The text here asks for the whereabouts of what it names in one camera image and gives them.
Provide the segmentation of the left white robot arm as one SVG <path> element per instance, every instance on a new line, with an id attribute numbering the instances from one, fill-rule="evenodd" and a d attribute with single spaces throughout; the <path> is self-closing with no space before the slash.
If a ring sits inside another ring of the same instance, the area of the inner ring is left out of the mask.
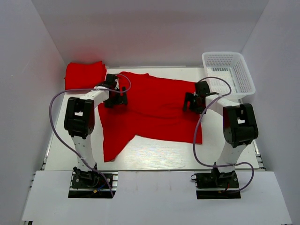
<path id="1" fill-rule="evenodd" d="M 104 104 L 106 108 L 115 105 L 127 105 L 127 89 L 120 87 L 117 74 L 107 74 L 105 81 L 95 86 L 81 97 L 70 97 L 67 101 L 64 129 L 68 131 L 79 154 L 77 168 L 87 171 L 83 182 L 94 187 L 99 182 L 99 175 L 91 170 L 97 168 L 91 146 L 91 134 L 95 126 L 95 108 Z"/>

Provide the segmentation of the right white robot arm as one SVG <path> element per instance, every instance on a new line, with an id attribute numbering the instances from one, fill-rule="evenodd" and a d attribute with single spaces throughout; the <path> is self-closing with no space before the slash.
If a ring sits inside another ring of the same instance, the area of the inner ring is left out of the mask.
<path id="1" fill-rule="evenodd" d="M 237 161 L 243 150 L 258 138 L 259 132 L 253 106 L 249 103 L 238 104 L 226 99 L 225 97 L 232 93 L 232 88 L 227 81 L 221 78 L 218 78 L 218 80 L 226 84 L 229 89 L 228 93 L 211 92 L 208 83 L 203 78 L 195 83 L 194 93 L 185 93 L 183 111 L 189 108 L 200 115 L 193 136 L 193 155 L 199 164 L 218 169 L 217 172 L 212 174 L 211 180 L 215 186 L 222 187 L 229 181 L 227 173 L 234 171 L 237 165 L 250 165 L 248 162 L 238 163 Z M 198 128 L 208 109 L 212 109 L 223 117 L 223 135 L 225 139 L 221 155 L 213 165 L 201 162 L 195 149 Z"/>

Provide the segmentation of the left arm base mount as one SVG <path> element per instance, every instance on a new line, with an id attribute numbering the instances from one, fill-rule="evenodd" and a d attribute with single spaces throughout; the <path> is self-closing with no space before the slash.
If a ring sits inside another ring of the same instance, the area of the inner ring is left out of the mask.
<path id="1" fill-rule="evenodd" d="M 118 174 L 104 173 L 101 176 L 94 171 L 82 171 L 77 167 L 73 168 L 68 198 L 82 199 L 112 199 L 117 190 Z"/>

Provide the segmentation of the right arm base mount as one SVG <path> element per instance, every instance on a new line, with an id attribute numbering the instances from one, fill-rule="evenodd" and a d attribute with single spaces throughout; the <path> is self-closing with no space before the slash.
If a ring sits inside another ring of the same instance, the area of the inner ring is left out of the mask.
<path id="1" fill-rule="evenodd" d="M 197 200 L 240 199 L 240 186 L 235 171 L 220 173 L 217 168 L 211 172 L 194 173 Z"/>

